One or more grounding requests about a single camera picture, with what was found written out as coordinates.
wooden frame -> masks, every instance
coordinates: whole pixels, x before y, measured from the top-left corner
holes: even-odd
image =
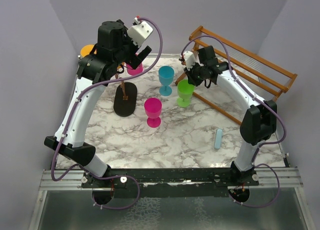
[[[259,77],[260,79],[264,80],[265,82],[268,82],[269,84],[271,84],[274,87],[276,87],[277,90],[272,89],[271,87],[263,84],[262,82],[257,81],[256,79],[246,75],[245,73],[243,73],[243,72],[241,72],[241,71],[239,71],[237,69],[234,69],[236,71],[236,73],[240,77],[248,80],[249,82],[257,85],[258,87],[260,87],[260,88],[264,89],[265,91],[267,91],[267,92],[271,93],[272,95],[274,95],[274,97],[273,97],[274,101],[276,101],[282,93],[285,93],[290,89],[290,87],[294,83],[296,77],[298,76],[297,74],[291,73],[291,72],[289,72],[289,71],[287,71],[287,70],[285,70],[285,69],[283,69],[283,68],[281,68],[281,67],[279,67],[279,66],[277,66],[277,65],[275,65],[275,64],[273,64],[273,63],[271,63],[269,61],[267,61],[266,59],[264,59],[264,58],[262,58],[260,56],[257,56],[256,54],[254,54],[254,53],[252,53],[252,52],[250,52],[250,51],[248,51],[248,50],[236,45],[235,43],[233,43],[233,42],[231,42],[231,41],[229,41],[229,40],[227,40],[227,39],[225,39],[225,38],[223,38],[223,37],[211,32],[211,31],[208,31],[203,26],[199,26],[194,32],[192,32],[192,34],[189,37],[189,40],[191,41],[194,38],[196,38],[198,36],[201,36],[203,34],[204,35],[209,35],[209,36],[214,36],[214,37],[218,38],[224,44],[232,47],[233,49],[235,49],[235,50],[247,55],[248,57],[250,57],[250,58],[252,58],[252,59],[254,59],[254,60],[256,60],[256,61],[258,61],[258,62],[260,62],[260,63],[262,63],[262,64],[264,64],[264,65],[266,65],[268,67],[270,67],[271,69],[273,69],[273,70],[285,75],[286,77],[288,77],[287,83],[283,85],[283,84],[271,79],[270,77],[265,76],[261,72],[259,72],[259,71],[255,70],[255,69],[243,64],[242,62],[236,60],[235,58],[230,57],[231,62],[234,63],[235,65],[240,66],[244,70],[254,74],[255,76]],[[201,39],[196,39],[194,41],[194,46],[193,46],[192,51],[194,51],[194,52],[197,51],[200,46],[206,47],[206,46],[208,46],[208,44],[206,44],[205,42],[201,41]],[[226,54],[221,52],[221,51],[219,51],[218,49],[215,49],[215,53],[217,55],[225,58],[225,59],[227,58]],[[181,76],[179,76],[179,78],[177,79],[175,84],[177,85],[179,83],[179,81],[181,81],[185,77],[186,77],[186,75],[185,75],[185,73],[183,73]],[[223,110],[219,106],[215,105],[214,103],[210,102],[209,100],[205,99],[204,97],[200,96],[199,94],[197,94],[195,92],[193,93],[193,95],[195,97],[199,98],[200,100],[202,100],[203,102],[205,102],[206,104],[210,105],[212,108],[216,109],[217,111],[219,111],[220,113],[222,113],[223,115],[225,115],[226,117],[228,117],[229,119],[234,121],[235,123],[237,123],[239,125],[241,124],[241,121],[239,121],[238,119],[236,119],[235,117],[233,117],[232,115],[227,113],[225,110]]]

blue goblet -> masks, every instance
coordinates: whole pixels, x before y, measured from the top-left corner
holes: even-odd
[[[172,93],[172,89],[169,86],[174,81],[175,71],[170,66],[162,66],[159,69],[159,81],[162,86],[159,89],[159,93],[162,96],[169,96]]]

green cup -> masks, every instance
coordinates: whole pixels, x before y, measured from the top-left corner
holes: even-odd
[[[180,107],[187,107],[190,105],[190,99],[192,96],[192,93],[195,90],[194,85],[190,85],[188,83],[188,80],[182,80],[178,83],[178,95],[180,96],[176,102],[178,106]]]

white marble surface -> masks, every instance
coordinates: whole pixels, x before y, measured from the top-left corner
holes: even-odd
[[[153,60],[147,58],[144,67],[148,67]],[[137,86],[138,96],[136,110],[129,117],[121,118],[114,113],[114,95],[119,84],[110,84],[93,111],[85,141],[94,145],[98,156],[113,168],[230,166],[242,143],[239,126],[196,97],[192,98],[187,108],[180,108],[176,104],[178,94],[174,81],[171,84],[172,94],[161,96],[158,69],[163,65],[173,67],[174,81],[183,72],[178,59],[161,58],[150,72],[131,80]],[[236,118],[243,118],[240,108],[219,87],[212,84],[210,89],[206,89],[201,85],[196,92]],[[147,125],[144,102],[149,97],[162,101],[162,123],[158,128]],[[223,130],[219,150],[214,149],[217,128]],[[259,163],[284,166],[279,145],[262,147],[256,159],[256,164]],[[71,160],[60,155],[57,168],[65,169],[72,164]]]

light blue eraser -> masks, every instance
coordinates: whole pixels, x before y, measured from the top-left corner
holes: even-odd
[[[222,140],[222,130],[221,129],[217,129],[216,132],[215,132],[215,140],[214,140],[214,148],[215,148],[215,150],[220,149],[221,140]]]

